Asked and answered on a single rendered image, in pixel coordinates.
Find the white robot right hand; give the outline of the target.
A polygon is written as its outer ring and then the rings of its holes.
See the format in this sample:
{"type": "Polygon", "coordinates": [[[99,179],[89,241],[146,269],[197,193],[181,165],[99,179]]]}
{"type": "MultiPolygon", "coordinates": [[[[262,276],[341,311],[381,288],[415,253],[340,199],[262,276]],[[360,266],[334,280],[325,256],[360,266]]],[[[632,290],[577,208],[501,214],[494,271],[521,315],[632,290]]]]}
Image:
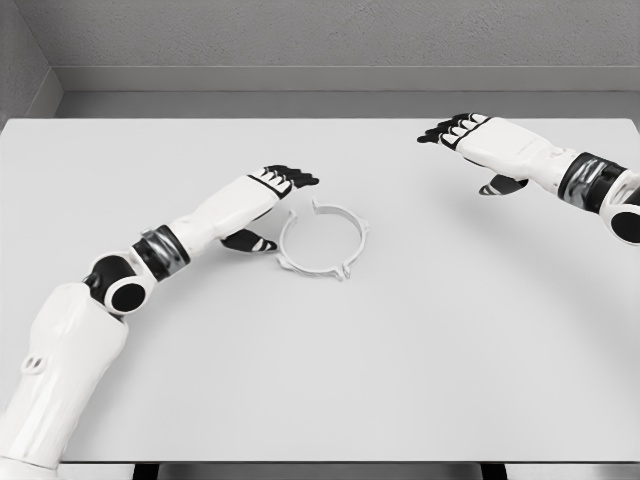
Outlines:
{"type": "Polygon", "coordinates": [[[524,188],[536,155],[550,148],[542,136],[501,117],[462,113],[438,123],[417,138],[421,144],[440,144],[466,161],[495,173],[480,188],[483,196],[504,196],[524,188]]]}

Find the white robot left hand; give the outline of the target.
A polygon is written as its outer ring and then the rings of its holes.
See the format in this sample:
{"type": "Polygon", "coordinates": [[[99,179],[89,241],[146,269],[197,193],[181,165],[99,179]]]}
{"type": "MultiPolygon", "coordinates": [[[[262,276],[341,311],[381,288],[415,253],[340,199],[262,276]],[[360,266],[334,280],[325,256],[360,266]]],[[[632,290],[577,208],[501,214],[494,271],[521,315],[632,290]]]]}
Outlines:
{"type": "Polygon", "coordinates": [[[195,215],[211,229],[212,238],[244,253],[272,252],[278,245],[246,226],[268,213],[294,190],[314,186],[311,173],[285,165],[263,167],[242,176],[207,199],[195,215]]]}

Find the white round pipe clamp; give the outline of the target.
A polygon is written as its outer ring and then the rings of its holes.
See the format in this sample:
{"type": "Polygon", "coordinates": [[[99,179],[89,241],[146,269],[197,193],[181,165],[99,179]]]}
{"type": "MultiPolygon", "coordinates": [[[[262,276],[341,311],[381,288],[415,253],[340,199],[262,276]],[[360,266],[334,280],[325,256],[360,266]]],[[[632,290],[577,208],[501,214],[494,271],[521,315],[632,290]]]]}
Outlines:
{"type": "Polygon", "coordinates": [[[283,223],[283,226],[280,230],[279,240],[278,240],[278,254],[277,260],[279,265],[288,271],[295,272],[299,275],[310,277],[310,278],[327,278],[334,277],[338,281],[349,280],[352,275],[353,266],[358,262],[364,253],[367,239],[370,232],[370,225],[367,220],[363,217],[355,213],[354,211],[347,209],[343,206],[339,206],[336,204],[321,204],[316,199],[311,201],[311,206],[313,212],[316,215],[335,215],[340,216],[347,221],[349,221],[357,230],[359,235],[359,245],[355,249],[355,251],[346,257],[345,260],[338,263],[336,266],[324,268],[324,269],[314,269],[310,267],[305,267],[295,261],[286,250],[285,240],[286,236],[289,233],[289,230],[297,223],[298,215],[293,210],[290,209],[288,212],[288,216],[283,223]]]}

